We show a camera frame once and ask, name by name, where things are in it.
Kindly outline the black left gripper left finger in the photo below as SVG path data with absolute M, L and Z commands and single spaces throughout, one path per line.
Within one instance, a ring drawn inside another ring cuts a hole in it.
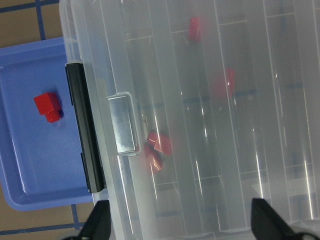
M 98 201 L 78 238 L 80 240 L 108 240 L 111 235 L 111 211 L 108 200 Z

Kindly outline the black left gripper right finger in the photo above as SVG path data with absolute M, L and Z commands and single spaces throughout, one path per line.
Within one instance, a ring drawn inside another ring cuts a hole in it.
M 252 199 L 250 222 L 256 240 L 301 239 L 263 198 Z

